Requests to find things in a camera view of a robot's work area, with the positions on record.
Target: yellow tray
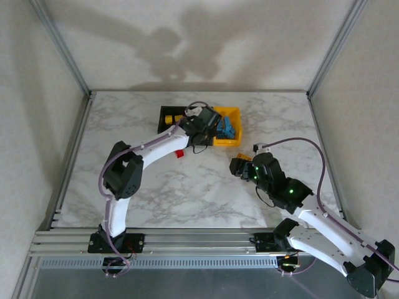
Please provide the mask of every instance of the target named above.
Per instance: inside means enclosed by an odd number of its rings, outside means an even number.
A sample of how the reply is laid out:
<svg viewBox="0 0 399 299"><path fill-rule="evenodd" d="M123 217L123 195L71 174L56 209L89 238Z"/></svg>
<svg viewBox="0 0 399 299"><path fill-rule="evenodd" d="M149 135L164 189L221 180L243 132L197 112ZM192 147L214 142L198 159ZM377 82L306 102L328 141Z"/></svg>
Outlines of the yellow tray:
<svg viewBox="0 0 399 299"><path fill-rule="evenodd" d="M239 146L243 137L243 126L241 125L241 114L238 107L213 107L222 117L228 116L231 125L236 130L234 139L216 139L213 138L214 146Z"/></svg>

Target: black bracket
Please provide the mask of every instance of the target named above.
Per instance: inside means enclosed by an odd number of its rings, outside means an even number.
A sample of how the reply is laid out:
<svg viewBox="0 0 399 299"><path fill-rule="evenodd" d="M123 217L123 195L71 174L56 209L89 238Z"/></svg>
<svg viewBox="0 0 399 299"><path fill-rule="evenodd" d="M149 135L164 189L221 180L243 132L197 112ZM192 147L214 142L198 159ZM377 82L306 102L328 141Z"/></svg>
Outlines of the black bracket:
<svg viewBox="0 0 399 299"><path fill-rule="evenodd" d="M298 222L285 218L273 232L257 232L250 241L255 244L256 252L295 252L287 240L295 226Z"/></svg>
<svg viewBox="0 0 399 299"><path fill-rule="evenodd" d="M130 146L119 141L113 146L107 162ZM143 157L133 152L116 159L107 168L103 176L103 185L109 189L116 200L133 196L141 185L143 173Z"/></svg>
<svg viewBox="0 0 399 299"><path fill-rule="evenodd" d="M144 234L124 234L112 243L121 254L140 254L144 248ZM90 236L87 252L90 254L112 254L113 250L108 245L106 238L100 232Z"/></svg>
<svg viewBox="0 0 399 299"><path fill-rule="evenodd" d="M198 116L185 117L179 126L190 137L188 146L207 145L216 136L221 115L211 107L203 107Z"/></svg>
<svg viewBox="0 0 399 299"><path fill-rule="evenodd" d="M387 240L376 242L377 251L386 257L391 263L395 263L395 247ZM347 280L356 291L368 298L374 298L379 289L385 283L393 269L385 263L377 254L371 257L364 256L365 263L356 267L351 262L344 262L348 272Z"/></svg>

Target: marble tabletop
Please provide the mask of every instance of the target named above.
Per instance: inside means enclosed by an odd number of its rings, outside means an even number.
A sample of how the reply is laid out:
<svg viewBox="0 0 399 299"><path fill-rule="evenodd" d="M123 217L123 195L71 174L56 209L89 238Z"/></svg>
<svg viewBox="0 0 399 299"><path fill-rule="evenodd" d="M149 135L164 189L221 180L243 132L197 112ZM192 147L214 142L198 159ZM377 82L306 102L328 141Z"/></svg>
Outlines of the marble tabletop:
<svg viewBox="0 0 399 299"><path fill-rule="evenodd" d="M162 105L205 101L211 106L239 107L243 139L238 148L210 146L200 154L192 148L149 165L142 185L130 201L128 227L275 227L288 213L261 202L255 186L232 176L230 159L238 153L253 156L252 145L301 136L318 142L305 93L231 92L98 92L74 170L54 227L96 227L102 220L105 199L99 194L99 172L112 146L156 134ZM321 162L315 148L291 141L271 148L286 176L313 190ZM326 175L322 199L337 210Z"/></svg>

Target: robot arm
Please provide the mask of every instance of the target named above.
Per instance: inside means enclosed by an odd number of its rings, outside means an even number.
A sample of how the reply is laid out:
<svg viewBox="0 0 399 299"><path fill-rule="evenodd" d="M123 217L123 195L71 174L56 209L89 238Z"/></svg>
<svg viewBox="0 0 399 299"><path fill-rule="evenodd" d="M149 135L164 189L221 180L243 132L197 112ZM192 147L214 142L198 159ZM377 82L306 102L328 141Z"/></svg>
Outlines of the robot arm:
<svg viewBox="0 0 399 299"><path fill-rule="evenodd" d="M221 115L212 108L198 107L186 111L181 122L134 147L122 141L115 144L100 175L102 184L113 194L109 205L107 203L110 209L99 231L92 236L99 236L100 243L110 244L113 251L122 248L128 204L140 187L143 170L169 153L203 144L215 135L220 119ZM282 250L308 252L346 276L361 294L370 298L376 295L393 270L386 263L386 260L392 265L394 262L395 248L391 243L376 242L341 219L304 183L287 178L271 153L257 154L252 161L234 158L230 171L241 179L252 181L276 207L285 209L319 232L307 230L292 219L284 219L274 230L273 244L279 244Z"/></svg>
<svg viewBox="0 0 399 299"><path fill-rule="evenodd" d="M103 170L103 185L113 194L109 216L99 227L104 240L107 240L103 230L106 225L114 245L125 232L130 198L140 187L143 170L176 150L200 145L212 138L220 118L221 115L210 107L197 107L187 110L186 116L176 125L136 146L131 147L123 141L114 145Z"/></svg>
<svg viewBox="0 0 399 299"><path fill-rule="evenodd" d="M252 161L234 158L230 171L252 181L276 207L319 232L313 233L290 218L284 219L274 230L274 241L280 248L307 252L347 277L349 284L362 295L373 298L377 294L393 269L375 251L393 264L395 248L391 243L377 242L324 204L320 206L317 196L304 183L286 177L271 153L257 154Z"/></svg>

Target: black cable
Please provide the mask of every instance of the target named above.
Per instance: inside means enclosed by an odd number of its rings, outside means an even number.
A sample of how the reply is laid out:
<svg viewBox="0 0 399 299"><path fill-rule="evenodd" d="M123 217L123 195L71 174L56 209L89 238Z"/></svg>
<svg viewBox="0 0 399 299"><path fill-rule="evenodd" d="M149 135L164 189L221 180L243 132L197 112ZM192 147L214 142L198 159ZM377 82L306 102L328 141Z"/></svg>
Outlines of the black cable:
<svg viewBox="0 0 399 299"><path fill-rule="evenodd" d="M275 206L276 206L275 204L274 204L274 206L271 206L271 205L268 204L266 201L264 201L264 200L261 198L261 196L259 195L259 192L258 192L257 190L258 190L258 187L255 186L256 195L259 197L259 199L260 199L262 202L264 202L268 207L275 207Z"/></svg>
<svg viewBox="0 0 399 299"><path fill-rule="evenodd" d="M208 145L205 145L205 148L202 150L202 151L195 151L195 145L193 145L193 153L194 154L200 154L200 153L202 153L204 150L206 150L208 148Z"/></svg>
<svg viewBox="0 0 399 299"><path fill-rule="evenodd" d="M299 253L299 251L294 252L293 254L288 255L289 257L293 257L294 255L297 255Z"/></svg>

